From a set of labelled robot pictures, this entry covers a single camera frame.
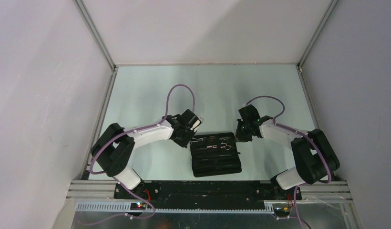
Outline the black zippered tool case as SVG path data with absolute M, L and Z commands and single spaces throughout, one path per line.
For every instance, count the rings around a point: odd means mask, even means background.
M 191 167 L 194 177 L 211 177 L 236 174 L 242 172 L 242 165 L 237 150 L 235 135 L 232 132 L 195 135 L 193 138 L 215 136 L 213 141 L 190 141 Z M 210 145 L 218 145 L 223 139 L 228 139 L 233 149 L 206 149 Z

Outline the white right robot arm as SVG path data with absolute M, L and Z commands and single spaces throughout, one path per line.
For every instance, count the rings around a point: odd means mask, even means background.
M 270 192 L 274 198 L 284 199 L 292 187 L 312 185 L 324 177 L 331 179 L 332 173 L 339 169 L 340 161 L 322 130 L 298 130 L 281 124 L 273 117 L 260 116 L 251 104 L 239 109 L 239 114 L 237 141 L 250 142 L 253 137 L 258 137 L 292 151 L 295 166 L 272 178 L 274 184 Z

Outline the silver thinning scissors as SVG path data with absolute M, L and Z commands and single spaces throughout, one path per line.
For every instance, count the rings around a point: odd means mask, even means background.
M 218 145 L 210 145 L 206 147 L 206 149 L 211 149 L 211 148 L 220 148 L 228 151 L 230 149 L 233 149 L 234 147 L 229 144 L 228 139 L 223 139 L 222 142 Z

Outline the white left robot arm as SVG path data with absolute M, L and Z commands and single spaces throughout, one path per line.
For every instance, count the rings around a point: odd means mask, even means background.
M 131 198 L 140 198 L 144 193 L 142 179 L 128 166 L 132 152 L 161 140 L 172 140 L 186 148 L 202 122 L 202 117 L 187 109 L 182 114 L 167 115 L 155 124 L 131 130 L 113 123 L 92 146 L 90 153 L 102 173 L 122 184 Z

